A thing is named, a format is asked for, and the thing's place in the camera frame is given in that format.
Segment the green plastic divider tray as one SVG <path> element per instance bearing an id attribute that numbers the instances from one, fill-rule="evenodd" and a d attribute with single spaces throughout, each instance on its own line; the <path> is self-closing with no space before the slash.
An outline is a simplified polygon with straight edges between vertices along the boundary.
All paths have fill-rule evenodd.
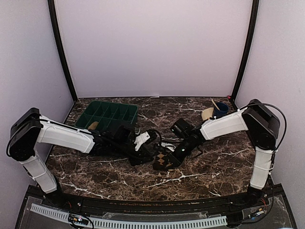
<path id="1" fill-rule="evenodd" d="M 98 122 L 97 131 L 105 131 L 112 124 L 121 122 L 135 127 L 138 107 L 131 104 L 102 101 L 91 102 L 80 115 L 74 126 L 87 129 L 93 122 Z"/>

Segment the tan ribbed sock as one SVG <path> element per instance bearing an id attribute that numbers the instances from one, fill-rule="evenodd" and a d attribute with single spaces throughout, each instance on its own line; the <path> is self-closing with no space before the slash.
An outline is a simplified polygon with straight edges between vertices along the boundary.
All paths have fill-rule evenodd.
<path id="1" fill-rule="evenodd" d="M 99 122 L 97 122 L 97 121 L 92 122 L 92 123 L 88 126 L 88 130 L 96 130 L 98 124 L 99 124 Z"/>

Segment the brown argyle sock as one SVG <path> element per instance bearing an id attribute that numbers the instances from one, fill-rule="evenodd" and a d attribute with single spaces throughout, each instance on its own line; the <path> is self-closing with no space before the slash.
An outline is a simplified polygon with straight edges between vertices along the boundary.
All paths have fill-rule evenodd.
<path id="1" fill-rule="evenodd" d="M 170 171 L 173 169 L 173 163 L 171 161 L 171 154 L 166 149 L 158 151 L 154 158 L 153 170 L 156 171 Z"/>

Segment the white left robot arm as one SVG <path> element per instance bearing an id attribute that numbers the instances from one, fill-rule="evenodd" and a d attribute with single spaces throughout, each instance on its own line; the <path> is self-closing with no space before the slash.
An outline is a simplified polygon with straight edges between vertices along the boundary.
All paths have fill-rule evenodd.
<path id="1" fill-rule="evenodd" d="M 131 160 L 132 165 L 140 165 L 153 160 L 153 154 L 143 147 L 150 139 L 148 133 L 136 135 L 126 121 L 111 123 L 104 129 L 80 129 L 55 122 L 40 114 L 39 109 L 28 110 L 10 129 L 7 144 L 8 157 L 20 162 L 57 208 L 67 204 L 67 197 L 59 189 L 55 176 L 47 169 L 39 157 L 35 145 L 46 143 L 100 156 L 117 150 Z"/>

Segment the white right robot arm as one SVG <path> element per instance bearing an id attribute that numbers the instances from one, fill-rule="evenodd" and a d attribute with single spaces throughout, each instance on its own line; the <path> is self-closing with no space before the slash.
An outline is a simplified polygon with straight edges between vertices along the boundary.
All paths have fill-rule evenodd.
<path id="1" fill-rule="evenodd" d="M 281 110 L 267 103 L 253 99 L 246 106 L 222 117 L 204 121 L 201 125 L 187 132 L 183 141 L 170 154 L 166 169 L 176 168 L 199 145 L 220 136 L 231 133 L 248 132 L 255 149 L 253 174 L 250 180 L 251 189 L 243 197 L 243 203 L 253 207 L 262 198 L 262 190 L 273 170 L 275 154 L 283 139 L 279 138 L 280 120 L 270 110 Z"/>

